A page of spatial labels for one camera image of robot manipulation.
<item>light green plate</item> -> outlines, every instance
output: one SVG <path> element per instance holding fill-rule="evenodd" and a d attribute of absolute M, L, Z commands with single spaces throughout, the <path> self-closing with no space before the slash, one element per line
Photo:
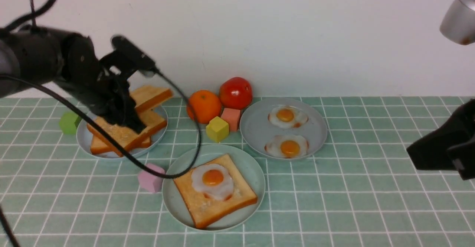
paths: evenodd
<path fill-rule="evenodd" d="M 190 161 L 193 159 L 195 151 L 196 149 L 192 149 L 180 156 L 170 166 L 167 174 L 177 174 L 186 169 L 190 165 Z M 230 230 L 231 228 L 244 223 L 255 213 L 262 203 L 264 192 L 266 190 L 264 173 L 258 162 L 245 151 L 228 145 L 205 145 L 202 146 L 200 156 L 198 157 L 195 166 L 200 166 L 201 164 L 207 163 L 226 153 L 231 156 L 231 159 L 233 160 L 239 172 L 258 196 L 258 203 L 244 207 L 229 215 L 226 215 L 215 223 L 209 225 L 206 229 L 199 231 L 217 232 L 222 230 Z M 191 215 L 188 212 L 185 202 L 183 201 L 183 198 L 181 197 L 173 180 L 165 179 L 163 181 L 162 192 L 163 201 L 170 214 L 183 225 L 186 225 L 193 230 L 198 230 L 194 227 Z"/>

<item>orange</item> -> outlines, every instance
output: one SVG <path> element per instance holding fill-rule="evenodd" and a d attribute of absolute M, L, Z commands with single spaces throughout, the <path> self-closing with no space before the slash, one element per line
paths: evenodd
<path fill-rule="evenodd" d="M 198 116 L 199 123 L 207 124 L 212 118 L 221 114 L 221 101 L 217 95 L 208 90 L 193 93 L 190 97 L 190 104 Z M 190 107 L 186 107 L 186 112 L 192 120 L 195 120 Z"/>

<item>white wall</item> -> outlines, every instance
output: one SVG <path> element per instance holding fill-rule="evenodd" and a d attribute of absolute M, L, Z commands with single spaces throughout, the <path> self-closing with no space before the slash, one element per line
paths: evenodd
<path fill-rule="evenodd" d="M 452 1 L 58 0 L 39 23 L 90 35 L 100 57 L 124 34 L 188 93 L 242 76 L 256 96 L 470 96 L 475 45 L 438 31 Z M 0 5 L 0 25 L 29 10 Z"/>

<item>toy block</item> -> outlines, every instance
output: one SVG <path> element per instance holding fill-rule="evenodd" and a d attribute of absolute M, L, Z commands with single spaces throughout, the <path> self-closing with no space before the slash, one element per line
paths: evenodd
<path fill-rule="evenodd" d="M 224 108 L 223 113 L 221 113 L 221 119 L 229 124 L 231 132 L 236 132 L 239 129 L 241 111 L 233 108 Z"/>
<path fill-rule="evenodd" d="M 206 126 L 207 136 L 214 142 L 221 142 L 229 135 L 229 124 L 219 117 L 213 118 Z"/>
<path fill-rule="evenodd" d="M 155 172 L 164 174 L 165 170 L 160 166 L 156 166 L 155 164 L 148 163 L 145 166 L 154 170 Z M 138 176 L 140 187 L 146 189 L 150 193 L 157 193 L 161 191 L 161 183 L 163 183 L 163 178 L 158 176 L 154 176 L 144 170 L 139 173 Z"/>
<path fill-rule="evenodd" d="M 59 127 L 66 135 L 75 135 L 78 130 L 81 117 L 72 111 L 67 111 L 59 120 Z"/>

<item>egg white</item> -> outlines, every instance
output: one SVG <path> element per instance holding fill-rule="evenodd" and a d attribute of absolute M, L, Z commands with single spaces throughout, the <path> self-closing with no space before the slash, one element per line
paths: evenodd
<path fill-rule="evenodd" d="M 277 113 L 282 109 L 291 110 L 292 113 L 294 114 L 294 119 L 289 121 L 289 122 L 281 121 L 277 117 Z M 300 111 L 296 108 L 292 108 L 292 107 L 289 107 L 289 106 L 278 106 L 278 107 L 275 107 L 271 110 L 271 112 L 268 115 L 268 120 L 271 124 L 273 124 L 273 125 L 275 125 L 279 128 L 289 129 L 289 128 L 300 127 L 300 126 L 304 125 L 308 121 L 308 116 L 304 112 L 302 112 L 302 111 Z"/>
<path fill-rule="evenodd" d="M 308 141 L 305 139 L 305 137 L 302 137 L 301 135 L 278 135 L 272 137 L 272 139 L 266 144 L 265 150 L 270 154 L 272 157 L 277 157 L 277 158 L 287 158 L 285 154 L 282 153 L 280 150 L 280 145 L 282 142 L 285 142 L 287 140 L 292 140 L 297 142 L 297 144 L 300 146 L 300 152 L 298 155 L 292 158 L 297 158 L 297 157 L 302 157 L 307 154 L 308 151 Z"/>
<path fill-rule="evenodd" d="M 207 186 L 203 183 L 203 174 L 209 170 L 219 170 L 224 179 L 216 186 Z M 234 182 L 227 169 L 219 164 L 207 164 L 196 167 L 191 173 L 191 186 L 197 192 L 206 193 L 215 200 L 226 200 L 234 192 Z"/>

